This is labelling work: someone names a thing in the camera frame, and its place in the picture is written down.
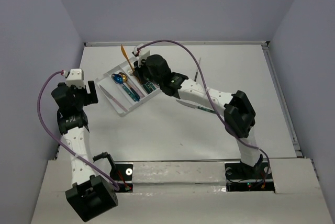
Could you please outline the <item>fork with black handle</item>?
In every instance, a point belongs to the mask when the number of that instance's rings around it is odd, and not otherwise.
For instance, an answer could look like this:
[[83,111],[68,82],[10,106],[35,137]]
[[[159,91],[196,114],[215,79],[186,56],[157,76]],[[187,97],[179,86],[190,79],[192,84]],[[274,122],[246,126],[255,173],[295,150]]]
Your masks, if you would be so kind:
[[146,84],[143,84],[142,87],[144,88],[144,90],[147,92],[147,94],[152,93],[151,88],[149,88]]

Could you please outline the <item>fork with teal handle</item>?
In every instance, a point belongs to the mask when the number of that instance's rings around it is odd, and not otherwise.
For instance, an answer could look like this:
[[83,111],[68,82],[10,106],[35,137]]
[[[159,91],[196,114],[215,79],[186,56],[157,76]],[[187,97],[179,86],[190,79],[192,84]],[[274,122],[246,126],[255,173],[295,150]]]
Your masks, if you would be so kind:
[[150,92],[153,92],[156,90],[155,86],[151,82],[146,82],[145,86],[149,89]]

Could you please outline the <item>gold spoon teal handle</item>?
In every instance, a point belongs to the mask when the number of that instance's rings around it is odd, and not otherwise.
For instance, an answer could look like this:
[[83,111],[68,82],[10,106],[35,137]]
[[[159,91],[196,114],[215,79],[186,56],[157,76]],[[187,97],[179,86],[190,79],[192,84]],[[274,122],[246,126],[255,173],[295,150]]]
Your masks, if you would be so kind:
[[138,93],[133,89],[133,87],[128,82],[127,75],[125,73],[123,73],[123,72],[119,72],[119,74],[121,75],[123,82],[128,85],[128,87],[130,88],[131,92],[134,94],[134,96],[137,99],[137,101],[139,101],[140,100],[140,96],[138,95]]

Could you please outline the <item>orange plastic knife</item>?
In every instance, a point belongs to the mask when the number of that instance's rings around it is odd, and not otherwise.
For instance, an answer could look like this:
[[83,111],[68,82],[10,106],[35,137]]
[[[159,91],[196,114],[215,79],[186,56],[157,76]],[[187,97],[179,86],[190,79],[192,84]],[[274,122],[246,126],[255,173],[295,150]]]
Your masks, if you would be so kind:
[[128,65],[130,66],[130,73],[133,74],[133,72],[134,72],[134,70],[135,70],[135,69],[134,69],[134,66],[133,66],[133,64],[130,62],[130,59],[129,59],[129,57],[128,57],[128,55],[127,55],[125,49],[124,49],[124,46],[123,46],[122,44],[120,45],[120,49],[121,49],[121,52],[122,52],[124,58],[127,60]]

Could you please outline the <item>blue spoon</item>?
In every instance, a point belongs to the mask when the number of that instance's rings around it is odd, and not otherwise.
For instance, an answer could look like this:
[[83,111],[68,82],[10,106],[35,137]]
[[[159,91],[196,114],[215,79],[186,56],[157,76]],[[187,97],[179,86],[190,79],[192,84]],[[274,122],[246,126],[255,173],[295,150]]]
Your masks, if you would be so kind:
[[121,77],[120,74],[112,74],[111,77],[112,77],[112,79],[113,79],[116,83],[120,84],[121,87],[122,87],[123,84],[125,85],[125,83],[123,82],[122,77]]

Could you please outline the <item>knife with teal handle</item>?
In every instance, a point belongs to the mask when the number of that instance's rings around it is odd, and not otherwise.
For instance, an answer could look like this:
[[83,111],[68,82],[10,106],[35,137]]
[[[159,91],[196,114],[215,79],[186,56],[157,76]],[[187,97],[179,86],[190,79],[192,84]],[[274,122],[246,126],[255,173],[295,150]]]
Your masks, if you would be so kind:
[[198,109],[198,110],[202,110],[202,111],[206,111],[208,113],[212,113],[214,114],[215,111],[212,110],[212,109],[209,109],[209,108],[205,108],[205,107],[202,107],[202,106],[198,106],[198,105],[194,105],[194,104],[191,104],[191,103],[188,103],[188,102],[185,102],[185,101],[182,101],[182,100],[176,100],[179,104],[183,105],[183,106],[186,106],[186,107],[189,107],[189,108],[193,108],[193,109]]

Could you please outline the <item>gold fork teal handle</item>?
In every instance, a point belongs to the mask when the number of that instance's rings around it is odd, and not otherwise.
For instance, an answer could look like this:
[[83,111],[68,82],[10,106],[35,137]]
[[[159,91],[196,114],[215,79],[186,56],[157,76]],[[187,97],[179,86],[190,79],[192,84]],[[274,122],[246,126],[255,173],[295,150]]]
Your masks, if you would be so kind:
[[142,81],[141,78],[137,77],[136,75],[135,75],[135,78],[136,78],[136,80],[138,81],[139,84],[141,84],[141,85],[144,84],[144,82]]

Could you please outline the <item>silver spoon pink handle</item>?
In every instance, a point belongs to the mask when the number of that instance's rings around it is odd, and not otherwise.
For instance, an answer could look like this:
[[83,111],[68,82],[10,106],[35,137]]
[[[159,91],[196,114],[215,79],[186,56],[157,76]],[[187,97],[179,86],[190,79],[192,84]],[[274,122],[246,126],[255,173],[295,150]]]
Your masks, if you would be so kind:
[[134,89],[134,91],[139,95],[140,98],[144,98],[144,94],[135,85],[129,83],[129,86]]

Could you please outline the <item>silver spoon teal handle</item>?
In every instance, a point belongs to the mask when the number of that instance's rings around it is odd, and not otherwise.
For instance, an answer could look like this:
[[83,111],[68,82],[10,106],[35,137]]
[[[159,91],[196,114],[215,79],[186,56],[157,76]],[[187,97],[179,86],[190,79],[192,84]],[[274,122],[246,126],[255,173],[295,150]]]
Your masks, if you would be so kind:
[[122,85],[122,88],[124,89],[124,91],[130,96],[130,98],[133,100],[133,101],[135,101],[135,102],[137,102],[138,100],[137,100],[137,98],[135,97],[135,95],[130,91],[130,89],[126,86],[126,85]]

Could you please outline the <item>dark slim knife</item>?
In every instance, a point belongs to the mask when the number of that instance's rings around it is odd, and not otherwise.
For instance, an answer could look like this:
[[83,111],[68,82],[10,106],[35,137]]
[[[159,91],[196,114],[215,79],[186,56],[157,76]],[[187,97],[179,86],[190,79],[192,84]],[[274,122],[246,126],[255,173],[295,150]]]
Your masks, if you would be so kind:
[[[201,59],[202,59],[201,57],[198,59],[198,65],[200,65]],[[196,73],[195,73],[195,76],[194,76],[194,81],[195,82],[197,81],[198,74],[199,74],[199,68],[197,67]]]

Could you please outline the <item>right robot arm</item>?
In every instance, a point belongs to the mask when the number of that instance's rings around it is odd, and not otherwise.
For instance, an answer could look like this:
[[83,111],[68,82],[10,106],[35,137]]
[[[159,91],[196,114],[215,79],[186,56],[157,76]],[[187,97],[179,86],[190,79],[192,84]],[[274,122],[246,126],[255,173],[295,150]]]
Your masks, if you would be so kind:
[[237,138],[242,174],[253,178],[260,172],[263,155],[256,147],[255,111],[244,92],[226,93],[205,88],[186,75],[172,72],[167,61],[158,54],[136,60],[133,74],[143,83],[158,85],[167,96],[211,108],[224,120],[226,131]]

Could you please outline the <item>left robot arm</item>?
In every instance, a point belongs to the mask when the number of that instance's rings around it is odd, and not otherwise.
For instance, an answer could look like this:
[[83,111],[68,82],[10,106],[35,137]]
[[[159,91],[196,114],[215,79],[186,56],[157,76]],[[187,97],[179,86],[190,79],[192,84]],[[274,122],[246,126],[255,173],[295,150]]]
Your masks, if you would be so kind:
[[83,222],[118,206],[119,185],[112,178],[116,167],[108,162],[94,165],[91,155],[88,118],[84,107],[98,103],[95,84],[83,87],[59,83],[51,93],[58,105],[57,123],[62,146],[72,155],[72,186],[66,199]]

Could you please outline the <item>white divided cutlery tray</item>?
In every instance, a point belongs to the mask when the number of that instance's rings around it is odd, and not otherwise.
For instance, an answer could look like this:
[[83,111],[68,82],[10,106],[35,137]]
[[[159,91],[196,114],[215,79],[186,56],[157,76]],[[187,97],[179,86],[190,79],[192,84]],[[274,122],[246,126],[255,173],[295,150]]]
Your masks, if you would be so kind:
[[[130,58],[130,62],[134,64],[135,58]],[[149,101],[150,99],[152,99],[154,96],[156,96],[161,92],[159,89],[156,88],[155,91],[153,91],[150,94],[147,94],[142,85],[138,83],[135,76],[128,74],[127,70],[129,68],[130,66],[128,65],[128,62],[124,61],[123,63],[117,65],[116,67],[104,73],[102,77],[97,78],[95,80],[97,88],[99,88],[99,85],[101,85],[128,110],[127,112],[124,112],[118,105],[116,105],[111,99],[107,98],[103,93],[103,95],[108,99],[109,103],[120,117],[127,115],[128,113],[135,110],[137,107],[146,103],[147,101]],[[128,82],[135,85],[139,90],[141,90],[142,93],[144,94],[144,98],[140,98],[138,102],[134,102],[126,94],[126,92],[122,89],[121,85],[116,83],[111,77],[112,74],[119,74],[119,72],[123,72],[127,75]]]

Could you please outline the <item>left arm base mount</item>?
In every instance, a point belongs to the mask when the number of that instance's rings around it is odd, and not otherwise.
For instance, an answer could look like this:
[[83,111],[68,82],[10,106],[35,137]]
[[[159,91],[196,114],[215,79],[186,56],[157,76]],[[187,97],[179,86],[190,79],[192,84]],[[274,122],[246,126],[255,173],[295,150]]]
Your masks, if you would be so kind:
[[119,184],[120,193],[132,193],[133,192],[133,163],[129,162],[115,162],[108,152],[103,152],[99,155],[93,156],[93,162],[98,160],[107,159],[111,170],[109,172],[110,177]]

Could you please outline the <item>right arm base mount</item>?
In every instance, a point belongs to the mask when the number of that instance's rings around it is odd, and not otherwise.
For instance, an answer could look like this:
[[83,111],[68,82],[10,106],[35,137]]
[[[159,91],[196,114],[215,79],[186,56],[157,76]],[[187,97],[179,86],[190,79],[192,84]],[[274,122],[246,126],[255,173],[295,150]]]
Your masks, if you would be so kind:
[[267,176],[267,162],[257,170],[240,162],[225,164],[226,188],[228,192],[275,192],[271,170]]

